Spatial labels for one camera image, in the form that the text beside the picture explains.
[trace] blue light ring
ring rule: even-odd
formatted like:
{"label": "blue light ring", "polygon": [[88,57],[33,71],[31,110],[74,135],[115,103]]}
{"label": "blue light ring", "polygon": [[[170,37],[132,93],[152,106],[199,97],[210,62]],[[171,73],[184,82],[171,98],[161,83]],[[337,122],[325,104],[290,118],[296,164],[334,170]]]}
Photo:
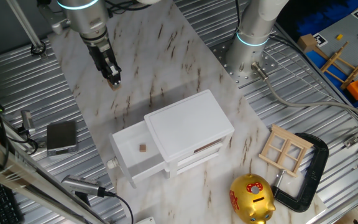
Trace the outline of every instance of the blue light ring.
{"label": "blue light ring", "polygon": [[269,40],[269,38],[268,38],[265,42],[263,42],[263,43],[261,43],[261,44],[248,44],[247,42],[241,40],[241,38],[240,38],[240,36],[239,36],[239,33],[237,33],[237,38],[238,38],[243,44],[246,44],[246,45],[251,46],[251,47],[262,46],[262,45],[266,44],[267,41]]}
{"label": "blue light ring", "polygon": [[61,4],[59,1],[57,1],[57,4],[59,4],[60,7],[64,8],[64,9],[68,9],[68,10],[79,10],[79,9],[86,9],[87,7],[91,7],[93,6],[95,3],[97,3],[99,0],[93,0],[91,2],[89,2],[86,5],[83,6],[75,6],[75,7],[70,7],[70,6],[65,6],[63,4]]}

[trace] small wooden block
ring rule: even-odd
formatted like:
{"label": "small wooden block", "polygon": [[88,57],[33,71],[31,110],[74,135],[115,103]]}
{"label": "small wooden block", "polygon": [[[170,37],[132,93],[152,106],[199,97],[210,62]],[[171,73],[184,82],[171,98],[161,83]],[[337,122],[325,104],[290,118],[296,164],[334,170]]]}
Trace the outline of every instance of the small wooden block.
{"label": "small wooden block", "polygon": [[113,90],[113,91],[116,91],[118,89],[121,88],[121,84],[118,84],[118,85],[113,85],[110,83],[110,81],[107,81],[107,83],[109,84],[110,88]]}
{"label": "small wooden block", "polygon": [[146,152],[146,145],[145,144],[141,144],[139,146],[139,152]]}
{"label": "small wooden block", "polygon": [[313,37],[313,35],[308,34],[301,36],[297,42],[299,47],[302,49],[304,53],[310,52],[314,49],[317,44],[317,40]]}
{"label": "small wooden block", "polygon": [[337,40],[341,40],[342,37],[343,37],[343,35],[342,35],[342,34],[339,34],[338,36],[336,36],[336,39],[337,39]]}

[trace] marble surface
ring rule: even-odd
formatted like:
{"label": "marble surface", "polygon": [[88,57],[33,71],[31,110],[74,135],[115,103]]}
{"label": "marble surface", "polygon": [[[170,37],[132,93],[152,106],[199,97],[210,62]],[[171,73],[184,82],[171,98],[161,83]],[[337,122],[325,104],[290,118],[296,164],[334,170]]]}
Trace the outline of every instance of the marble surface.
{"label": "marble surface", "polygon": [[[235,128],[229,147],[217,158],[170,180],[158,173],[133,189],[119,168],[108,169],[117,194],[131,205],[135,220],[153,216],[157,224],[242,223],[231,207],[229,188],[236,177],[250,172],[274,181],[278,170],[257,156],[270,134],[268,129],[172,0],[114,16],[108,31],[122,68],[122,87],[116,91],[97,71],[76,32],[68,29],[49,37],[105,165],[114,157],[109,133],[206,89]],[[280,187],[296,195],[302,180],[302,176],[285,177]],[[278,202],[275,206],[267,223],[307,223],[326,209],[317,195],[304,213]]]}

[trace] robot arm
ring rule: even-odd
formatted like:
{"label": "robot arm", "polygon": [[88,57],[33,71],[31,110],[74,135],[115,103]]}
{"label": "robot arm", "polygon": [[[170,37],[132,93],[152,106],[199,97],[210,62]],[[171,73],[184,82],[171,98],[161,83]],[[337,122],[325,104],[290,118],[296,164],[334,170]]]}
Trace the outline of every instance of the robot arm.
{"label": "robot arm", "polygon": [[238,32],[226,54],[228,68],[240,76],[253,74],[252,64],[263,64],[265,48],[276,18],[288,0],[251,0],[241,16]]}
{"label": "robot arm", "polygon": [[47,4],[39,4],[38,9],[56,34],[62,33],[64,23],[80,33],[96,68],[110,84],[117,87],[121,82],[121,68],[117,64],[109,41],[106,27],[109,16],[105,2],[103,0],[58,0],[57,3],[65,16],[55,15]]}

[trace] black clamp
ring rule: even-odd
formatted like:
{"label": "black clamp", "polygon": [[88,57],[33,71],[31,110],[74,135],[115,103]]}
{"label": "black clamp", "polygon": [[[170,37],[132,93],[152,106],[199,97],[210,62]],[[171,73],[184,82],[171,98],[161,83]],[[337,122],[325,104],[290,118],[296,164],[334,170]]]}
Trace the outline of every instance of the black clamp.
{"label": "black clamp", "polygon": [[306,133],[296,133],[296,135],[314,144],[315,148],[314,156],[305,175],[301,190],[296,198],[280,190],[278,186],[280,185],[282,175],[284,174],[284,172],[281,172],[278,175],[278,181],[272,186],[272,191],[274,198],[280,203],[295,212],[305,212],[309,209],[317,191],[318,184],[320,183],[321,176],[323,175],[329,157],[329,149],[327,144],[316,136]]}

